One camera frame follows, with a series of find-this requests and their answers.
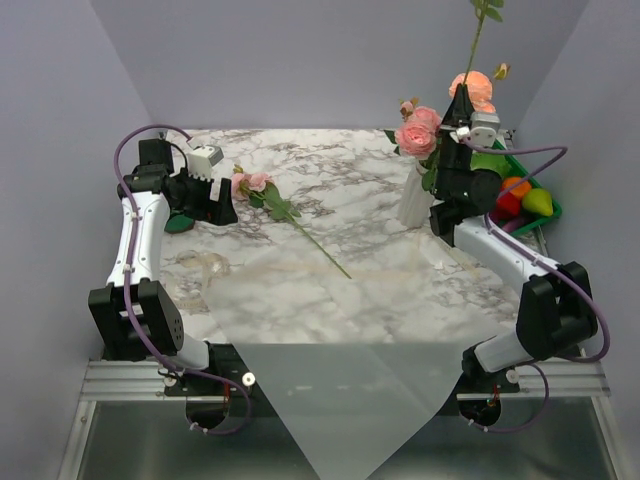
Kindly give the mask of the white wrapping paper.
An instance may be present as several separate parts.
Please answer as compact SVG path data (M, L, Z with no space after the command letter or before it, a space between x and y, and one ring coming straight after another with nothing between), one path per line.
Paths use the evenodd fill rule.
M343 269L293 240L202 295L317 475L364 479L444 405L463 351L504 331L478 283L407 240Z

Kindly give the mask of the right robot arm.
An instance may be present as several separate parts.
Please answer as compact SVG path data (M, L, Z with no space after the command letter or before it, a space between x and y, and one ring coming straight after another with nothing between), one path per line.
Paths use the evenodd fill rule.
M520 296L514 328L463 353L460 379L474 392L493 384L496 372L566 358L596 334L603 337L603 353L610 347L586 269L536 253L491 221L490 212L506 195L502 180L492 170L473 168L472 155L498 153L493 144L499 125L497 115L475 111L467 86L457 85L438 130L439 160L428 188L437 200L430 209L432 232L481 261Z

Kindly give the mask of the pink double rose stem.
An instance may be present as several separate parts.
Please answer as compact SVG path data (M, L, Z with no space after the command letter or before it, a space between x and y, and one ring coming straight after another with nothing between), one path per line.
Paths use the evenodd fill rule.
M395 130L384 129L383 133L397 155L410 156L417 161L422 189L430 192L440 158L441 117L435 109L422 106L417 97L401 100L399 112L402 124Z

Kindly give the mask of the small pink rose stem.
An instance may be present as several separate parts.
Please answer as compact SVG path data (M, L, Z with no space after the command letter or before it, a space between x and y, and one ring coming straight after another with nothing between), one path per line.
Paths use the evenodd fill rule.
M270 175L264 172L249 173L235 164L231 176L231 193L235 200L245 201L250 207L265 211L273 221L290 224L318 248L344 277L352 278L347 270L301 225L301 213L291 200L281 195Z

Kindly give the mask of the peach rose stem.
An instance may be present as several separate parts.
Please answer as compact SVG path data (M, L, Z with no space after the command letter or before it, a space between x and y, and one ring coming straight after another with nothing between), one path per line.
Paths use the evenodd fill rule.
M511 66L509 64L501 63L490 76L476 70L472 70L468 74L460 73L453 79L449 86L449 97L453 98L457 87L465 83L474 110L484 113L495 113L496 108L492 103L493 86L496 82L505 80L510 70Z

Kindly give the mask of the white rose stem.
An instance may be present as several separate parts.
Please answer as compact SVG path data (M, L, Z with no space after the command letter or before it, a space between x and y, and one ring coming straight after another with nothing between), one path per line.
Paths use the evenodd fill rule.
M467 82L469 74L471 72L473 62L476 56L478 43L484 24L487 19L494 22L502 23L503 18L500 11L504 8L504 0L470 0L470 4L473 6L474 16L477 20L476 29L471 42L470 54L467 62L467 66L463 75L463 84Z

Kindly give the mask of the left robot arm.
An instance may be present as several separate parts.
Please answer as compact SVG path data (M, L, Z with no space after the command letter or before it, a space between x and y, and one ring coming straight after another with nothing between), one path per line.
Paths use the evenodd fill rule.
M174 168L176 146L164 139L138 144L139 162L118 172L122 230L116 260L104 287L89 293L88 306L112 360L156 359L173 377L201 395L214 393L222 380L209 344L188 335L178 307L160 282L161 240L170 215L215 226L237 222L231 182L216 182L212 170L223 158L217 146L196 146L185 164ZM213 186L219 188L213 198Z

